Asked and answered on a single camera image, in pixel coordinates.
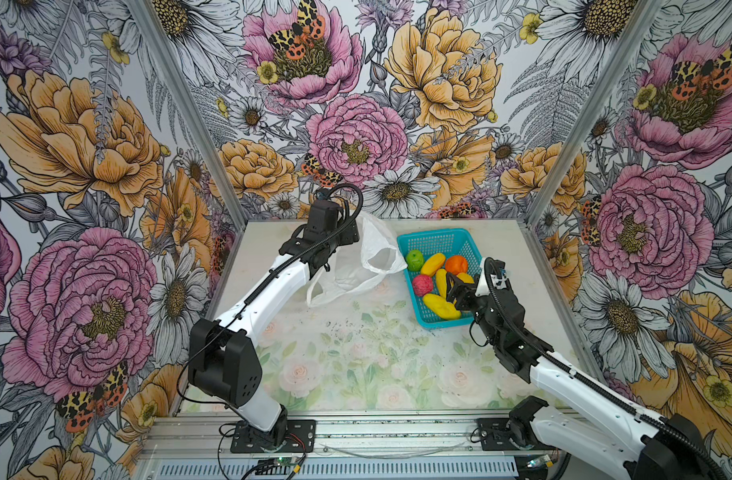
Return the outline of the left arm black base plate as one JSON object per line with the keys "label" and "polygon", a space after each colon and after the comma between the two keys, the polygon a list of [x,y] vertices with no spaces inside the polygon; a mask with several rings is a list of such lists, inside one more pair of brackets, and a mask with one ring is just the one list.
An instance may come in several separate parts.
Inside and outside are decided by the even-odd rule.
{"label": "left arm black base plate", "polygon": [[234,454],[312,453],[317,422],[315,420],[282,420],[271,431],[263,432],[246,421],[236,425],[231,435],[230,452]]}

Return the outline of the green toy apple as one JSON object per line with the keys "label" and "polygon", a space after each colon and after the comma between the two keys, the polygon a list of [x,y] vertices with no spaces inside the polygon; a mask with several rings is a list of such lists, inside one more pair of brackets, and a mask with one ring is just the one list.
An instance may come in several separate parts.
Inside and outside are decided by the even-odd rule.
{"label": "green toy apple", "polygon": [[425,258],[420,250],[414,249],[407,252],[405,262],[408,271],[419,272],[425,263]]}

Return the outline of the yellow orange toy mango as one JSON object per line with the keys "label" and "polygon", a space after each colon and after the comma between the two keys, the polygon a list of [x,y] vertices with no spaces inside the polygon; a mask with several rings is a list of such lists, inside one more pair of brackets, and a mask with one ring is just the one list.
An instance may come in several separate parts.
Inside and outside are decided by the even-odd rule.
{"label": "yellow orange toy mango", "polygon": [[425,260],[420,269],[420,274],[433,277],[438,270],[442,269],[446,262],[446,256],[443,253],[436,253]]}

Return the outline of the white plastic bag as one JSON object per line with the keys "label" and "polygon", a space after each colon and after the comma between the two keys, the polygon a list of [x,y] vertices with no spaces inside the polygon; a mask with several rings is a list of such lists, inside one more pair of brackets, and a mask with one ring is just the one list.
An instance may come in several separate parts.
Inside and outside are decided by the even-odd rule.
{"label": "white plastic bag", "polygon": [[320,307],[346,296],[373,290],[387,276],[407,268],[396,234],[381,219],[361,213],[356,220],[360,240],[339,247],[330,257],[330,270],[312,277],[306,292],[308,307]]}

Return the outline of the teal plastic basket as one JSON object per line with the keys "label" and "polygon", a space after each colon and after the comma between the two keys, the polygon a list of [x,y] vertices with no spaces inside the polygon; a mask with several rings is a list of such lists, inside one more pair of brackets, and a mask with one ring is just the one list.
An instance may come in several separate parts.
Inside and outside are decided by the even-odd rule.
{"label": "teal plastic basket", "polygon": [[465,229],[441,229],[397,237],[407,268],[404,276],[418,324],[426,329],[468,325],[473,316],[461,313],[446,298],[449,278],[464,283],[477,280],[481,254]]}

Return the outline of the yellow toy pepper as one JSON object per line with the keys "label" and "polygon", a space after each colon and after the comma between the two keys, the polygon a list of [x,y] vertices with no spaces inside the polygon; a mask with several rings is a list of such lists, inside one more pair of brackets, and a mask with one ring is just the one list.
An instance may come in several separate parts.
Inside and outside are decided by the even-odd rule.
{"label": "yellow toy pepper", "polygon": [[461,272],[461,273],[457,274],[457,277],[464,283],[467,283],[467,284],[475,283],[474,278],[465,272]]}

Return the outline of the yellow toy fruit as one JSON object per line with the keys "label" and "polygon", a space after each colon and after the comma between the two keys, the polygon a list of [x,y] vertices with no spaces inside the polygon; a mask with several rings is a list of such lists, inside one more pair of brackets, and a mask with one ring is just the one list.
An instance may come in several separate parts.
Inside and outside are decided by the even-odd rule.
{"label": "yellow toy fruit", "polygon": [[461,318],[461,312],[455,305],[439,295],[428,293],[422,297],[422,301],[431,312],[444,321]]}

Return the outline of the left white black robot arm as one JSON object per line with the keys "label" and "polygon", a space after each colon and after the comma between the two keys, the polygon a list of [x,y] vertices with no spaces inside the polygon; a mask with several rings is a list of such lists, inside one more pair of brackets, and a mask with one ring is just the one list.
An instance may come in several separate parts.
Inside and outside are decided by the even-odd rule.
{"label": "left white black robot arm", "polygon": [[286,407],[261,387],[259,337],[298,290],[330,269],[338,248],[359,241],[363,204],[361,189],[350,183],[319,190],[307,223],[281,245],[253,289],[218,318],[201,319],[191,329],[188,383],[234,411],[249,442],[263,450],[281,448],[291,434]]}

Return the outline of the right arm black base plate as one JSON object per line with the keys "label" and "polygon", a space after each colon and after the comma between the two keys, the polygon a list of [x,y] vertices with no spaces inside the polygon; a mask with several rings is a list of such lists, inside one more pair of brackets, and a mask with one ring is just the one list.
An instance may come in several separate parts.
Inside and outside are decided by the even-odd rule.
{"label": "right arm black base plate", "polygon": [[479,444],[483,451],[519,450],[506,417],[477,418],[471,440],[473,443]]}

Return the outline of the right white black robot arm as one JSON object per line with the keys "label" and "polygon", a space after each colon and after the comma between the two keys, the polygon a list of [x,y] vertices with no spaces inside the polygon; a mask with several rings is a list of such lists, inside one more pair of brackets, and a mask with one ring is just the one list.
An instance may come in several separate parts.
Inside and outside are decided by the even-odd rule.
{"label": "right white black robot arm", "polygon": [[723,479],[695,424],[664,417],[623,397],[575,367],[524,325],[525,309],[502,261],[487,257],[475,283],[448,275],[446,298],[473,316],[499,363],[575,412],[568,416],[529,396],[509,414],[504,429],[482,433],[520,450],[540,445],[577,458],[614,479]]}

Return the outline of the pink red toy fruit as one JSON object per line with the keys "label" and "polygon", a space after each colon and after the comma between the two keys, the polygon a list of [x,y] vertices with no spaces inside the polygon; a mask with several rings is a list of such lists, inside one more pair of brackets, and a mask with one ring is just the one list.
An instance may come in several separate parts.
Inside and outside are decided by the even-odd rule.
{"label": "pink red toy fruit", "polygon": [[414,295],[422,298],[433,292],[435,283],[431,276],[419,274],[412,280],[411,286]]}

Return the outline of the orange toy fruit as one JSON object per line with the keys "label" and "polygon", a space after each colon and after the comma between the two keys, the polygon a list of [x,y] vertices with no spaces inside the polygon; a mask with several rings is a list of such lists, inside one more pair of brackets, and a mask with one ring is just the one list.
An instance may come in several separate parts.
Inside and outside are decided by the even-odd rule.
{"label": "orange toy fruit", "polygon": [[446,259],[445,270],[453,275],[466,274],[468,272],[469,263],[466,257],[461,255],[453,255]]}

